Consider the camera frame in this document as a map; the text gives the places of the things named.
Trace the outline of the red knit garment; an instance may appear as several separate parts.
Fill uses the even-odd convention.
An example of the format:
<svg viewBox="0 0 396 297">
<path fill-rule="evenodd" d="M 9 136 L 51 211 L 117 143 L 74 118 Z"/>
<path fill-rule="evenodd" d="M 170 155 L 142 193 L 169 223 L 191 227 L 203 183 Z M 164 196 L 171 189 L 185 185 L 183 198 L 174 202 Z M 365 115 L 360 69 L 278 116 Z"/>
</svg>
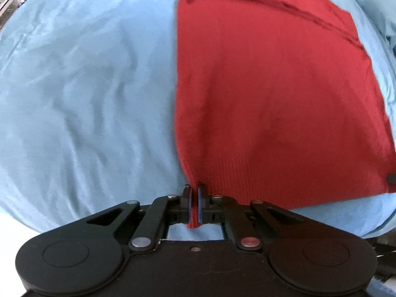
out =
<svg viewBox="0 0 396 297">
<path fill-rule="evenodd" d="M 391 216 L 391 123 L 352 16 L 330 0 L 179 0 L 177 74 L 194 190 L 359 236 Z"/>
</svg>

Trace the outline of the blue bed cover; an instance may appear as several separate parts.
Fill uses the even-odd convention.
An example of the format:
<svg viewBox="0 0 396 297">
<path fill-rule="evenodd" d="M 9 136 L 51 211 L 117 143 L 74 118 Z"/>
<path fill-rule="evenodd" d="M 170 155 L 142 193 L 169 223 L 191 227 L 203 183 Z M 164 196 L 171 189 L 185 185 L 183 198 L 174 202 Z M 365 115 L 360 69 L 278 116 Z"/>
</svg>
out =
<svg viewBox="0 0 396 297">
<path fill-rule="evenodd" d="M 395 145 L 395 59 L 355 0 Z M 28 0 L 1 32 L 1 210 L 45 232 L 189 184 L 175 138 L 179 0 Z"/>
</svg>

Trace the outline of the teal bolster pillow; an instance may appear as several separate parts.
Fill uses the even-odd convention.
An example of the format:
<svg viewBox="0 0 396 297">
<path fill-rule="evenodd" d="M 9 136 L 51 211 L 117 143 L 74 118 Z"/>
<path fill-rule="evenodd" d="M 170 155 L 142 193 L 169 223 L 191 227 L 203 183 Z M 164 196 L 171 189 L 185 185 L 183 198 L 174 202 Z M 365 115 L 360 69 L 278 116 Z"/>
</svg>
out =
<svg viewBox="0 0 396 297">
<path fill-rule="evenodd" d="M 395 0 L 356 0 L 395 54 Z"/>
</svg>

